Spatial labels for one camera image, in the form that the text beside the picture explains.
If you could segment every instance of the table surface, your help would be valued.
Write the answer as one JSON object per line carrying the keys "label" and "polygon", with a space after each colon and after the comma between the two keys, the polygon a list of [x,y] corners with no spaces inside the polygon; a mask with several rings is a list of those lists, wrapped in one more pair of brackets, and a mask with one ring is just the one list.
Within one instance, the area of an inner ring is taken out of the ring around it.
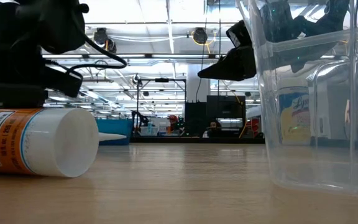
{"label": "table surface", "polygon": [[0,175],[0,223],[358,224],[358,198],[272,184],[264,145],[133,144],[76,179]]}

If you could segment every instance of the ceiling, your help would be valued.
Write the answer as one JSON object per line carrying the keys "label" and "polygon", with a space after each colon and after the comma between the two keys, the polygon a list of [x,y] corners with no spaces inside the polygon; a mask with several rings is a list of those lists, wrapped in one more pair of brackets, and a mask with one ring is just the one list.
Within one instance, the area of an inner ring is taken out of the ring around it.
{"label": "ceiling", "polygon": [[[219,56],[202,60],[203,57],[207,57],[203,55],[225,54],[233,48],[231,41],[226,37],[226,31],[242,19],[235,0],[221,0],[220,13],[219,0],[80,0],[80,2],[87,3],[90,7],[89,13],[85,14],[86,34],[92,37],[97,28],[107,28],[109,37],[117,45],[117,54],[125,58],[129,66],[122,70],[79,70],[85,77],[82,94],[78,98],[67,98],[59,93],[50,92],[48,106],[82,106],[92,111],[95,116],[104,118],[109,115],[116,118],[118,114],[130,114],[131,110],[136,108],[137,92],[132,82],[135,75],[142,79],[186,79],[189,64],[201,64],[203,61],[204,67],[207,67],[215,63]],[[297,15],[307,7],[309,1],[290,0],[290,2],[297,2],[296,6],[291,8],[292,13]],[[206,27],[208,43],[210,43],[208,47],[197,45],[191,38],[191,33],[196,27]],[[65,55],[50,55],[48,52],[44,54],[45,57],[67,67],[100,60],[103,62],[99,63],[110,65],[117,63],[86,45]],[[256,91],[258,89],[256,78],[242,82],[221,81],[219,84],[220,94],[230,95],[232,94],[230,90],[237,90],[238,95],[244,95],[247,90],[253,90],[250,100],[254,101],[250,103],[258,105],[260,98]],[[149,95],[144,96],[143,92],[139,94],[143,103],[140,112],[162,117],[182,114],[185,94],[181,87],[183,88],[181,83],[150,82],[143,89],[148,91]],[[211,94],[217,93],[218,81],[212,80]]]}

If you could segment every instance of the caulk tube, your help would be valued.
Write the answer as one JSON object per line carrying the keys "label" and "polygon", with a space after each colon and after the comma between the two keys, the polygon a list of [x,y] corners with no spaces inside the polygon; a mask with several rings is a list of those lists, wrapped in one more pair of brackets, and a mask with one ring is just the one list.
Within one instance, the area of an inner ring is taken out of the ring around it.
{"label": "caulk tube", "polygon": [[78,177],[95,160],[98,134],[83,109],[0,110],[0,172]]}

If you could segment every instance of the robotic arm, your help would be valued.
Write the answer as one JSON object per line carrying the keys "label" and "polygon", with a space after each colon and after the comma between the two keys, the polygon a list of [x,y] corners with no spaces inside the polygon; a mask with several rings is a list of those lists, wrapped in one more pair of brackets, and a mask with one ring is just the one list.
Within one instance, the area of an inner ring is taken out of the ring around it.
{"label": "robotic arm", "polygon": [[[0,103],[5,108],[40,108],[48,98],[46,88],[76,97],[83,77],[80,67],[124,68],[125,60],[98,47],[85,34],[78,0],[18,0],[0,2]],[[88,42],[96,50],[122,63],[121,66],[79,65],[66,73],[47,64],[42,48],[51,54],[76,50]]]}

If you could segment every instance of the yellow cable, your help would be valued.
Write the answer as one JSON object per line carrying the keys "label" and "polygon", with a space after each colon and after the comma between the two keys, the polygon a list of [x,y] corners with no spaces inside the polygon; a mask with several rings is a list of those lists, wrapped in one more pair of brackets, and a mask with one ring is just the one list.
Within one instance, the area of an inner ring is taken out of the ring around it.
{"label": "yellow cable", "polygon": [[246,123],[246,125],[244,125],[244,128],[242,129],[242,132],[241,132],[241,134],[239,136],[239,139],[241,139],[242,136],[244,135],[244,131],[246,131],[246,127],[247,127],[247,123]]}
{"label": "yellow cable", "polygon": [[[232,90],[227,86],[227,84],[226,84],[224,81],[223,81],[223,84],[227,87],[228,90],[232,91]],[[232,91],[232,93],[233,93],[234,96],[237,98],[237,102],[242,105],[242,102],[240,101],[240,99],[239,99],[239,97],[236,95],[236,93],[235,93],[234,91]]]}

